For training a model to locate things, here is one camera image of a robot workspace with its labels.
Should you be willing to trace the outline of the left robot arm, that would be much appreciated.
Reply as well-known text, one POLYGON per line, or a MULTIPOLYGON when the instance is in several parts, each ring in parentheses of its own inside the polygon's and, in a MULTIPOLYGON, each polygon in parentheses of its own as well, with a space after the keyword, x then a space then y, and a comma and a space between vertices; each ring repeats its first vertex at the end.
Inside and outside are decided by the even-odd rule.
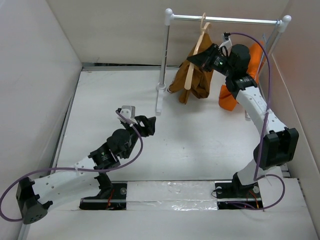
POLYGON ((107 173, 124 167, 121 159, 129 159, 137 142, 156 131, 156 117, 139 115, 120 118, 123 128, 115 130, 106 142, 71 167, 58 167, 46 177, 31 179, 30 174, 18 181, 16 200, 25 225, 44 218, 50 210, 81 191, 85 184, 96 180, 93 199, 110 199, 114 186, 107 173))

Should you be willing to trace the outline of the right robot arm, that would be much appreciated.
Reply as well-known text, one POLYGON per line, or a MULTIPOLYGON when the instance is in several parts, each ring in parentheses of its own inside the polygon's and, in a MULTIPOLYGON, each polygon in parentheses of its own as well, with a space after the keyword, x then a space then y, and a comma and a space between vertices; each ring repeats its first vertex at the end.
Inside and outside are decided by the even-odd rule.
POLYGON ((227 90, 242 105, 260 134, 262 142, 254 149, 253 159, 232 178, 232 193, 243 197, 269 169, 293 160, 299 133, 288 128, 268 108, 258 84, 248 73, 251 55, 247 46, 236 44, 230 52, 224 52, 213 43, 187 60, 205 72, 215 70, 225 76, 227 90))

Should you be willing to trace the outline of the brown trousers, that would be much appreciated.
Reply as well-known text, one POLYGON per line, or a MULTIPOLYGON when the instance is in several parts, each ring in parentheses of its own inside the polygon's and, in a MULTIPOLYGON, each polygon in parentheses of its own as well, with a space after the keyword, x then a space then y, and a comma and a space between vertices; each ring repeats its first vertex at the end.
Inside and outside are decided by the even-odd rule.
POLYGON ((168 87, 167 91, 171 94, 181 92, 178 100, 181 104, 187 104, 190 94, 193 94, 197 99, 206 99, 210 95, 211 80, 213 76, 213 70, 210 72, 203 71, 197 66, 193 69, 191 88, 185 89, 185 81, 187 72, 190 66, 190 62, 185 60, 168 87))

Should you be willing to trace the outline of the orange garment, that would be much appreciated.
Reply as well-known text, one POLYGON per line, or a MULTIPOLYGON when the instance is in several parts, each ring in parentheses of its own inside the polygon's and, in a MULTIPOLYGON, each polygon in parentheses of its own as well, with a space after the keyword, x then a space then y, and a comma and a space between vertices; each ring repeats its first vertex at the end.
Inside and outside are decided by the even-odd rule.
POLYGON ((247 74, 235 82, 223 84, 220 88, 218 104, 227 111, 233 111, 237 105, 237 96, 240 90, 248 87, 257 87, 259 83, 258 73, 260 71, 260 62, 263 50, 258 43, 253 43, 249 47, 250 61, 248 64, 247 74))

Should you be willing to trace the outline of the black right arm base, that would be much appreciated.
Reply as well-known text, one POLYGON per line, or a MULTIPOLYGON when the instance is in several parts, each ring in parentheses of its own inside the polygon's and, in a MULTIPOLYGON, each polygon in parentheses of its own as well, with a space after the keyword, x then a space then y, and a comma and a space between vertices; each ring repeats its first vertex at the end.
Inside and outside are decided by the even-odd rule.
POLYGON ((244 189, 235 189, 231 180, 215 181, 211 196, 216 198, 219 210, 263 208, 262 197, 257 183, 244 189))

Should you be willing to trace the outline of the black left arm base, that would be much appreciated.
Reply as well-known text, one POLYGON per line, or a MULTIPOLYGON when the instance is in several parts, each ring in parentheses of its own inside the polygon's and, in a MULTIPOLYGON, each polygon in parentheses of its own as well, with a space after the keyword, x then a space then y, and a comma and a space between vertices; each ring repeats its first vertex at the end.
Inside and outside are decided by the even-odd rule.
POLYGON ((106 173, 94 177, 99 183, 99 192, 95 196, 80 200, 79 208, 87 211, 122 211, 127 209, 127 182, 111 182, 106 173))

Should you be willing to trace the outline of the beige plastic hanger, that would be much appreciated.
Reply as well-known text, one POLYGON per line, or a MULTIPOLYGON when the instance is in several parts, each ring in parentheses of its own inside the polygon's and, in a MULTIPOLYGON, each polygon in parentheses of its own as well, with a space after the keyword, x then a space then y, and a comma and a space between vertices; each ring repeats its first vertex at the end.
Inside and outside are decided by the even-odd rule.
MULTIPOLYGON (((198 41, 194 47, 193 55, 197 55, 199 53, 199 48, 200 45, 203 41, 204 35, 208 32, 208 29, 211 27, 211 24, 209 22, 206 22, 205 24, 204 21, 206 20, 206 13, 204 12, 201 18, 201 23, 200 23, 200 36, 198 38, 198 41)), ((192 86, 192 79, 193 79, 193 72, 194 72, 194 67, 195 65, 193 63, 189 64, 188 70, 187 70, 187 74, 186 74, 186 78, 185 78, 185 83, 184 83, 184 89, 185 90, 190 90, 191 86, 192 86)))

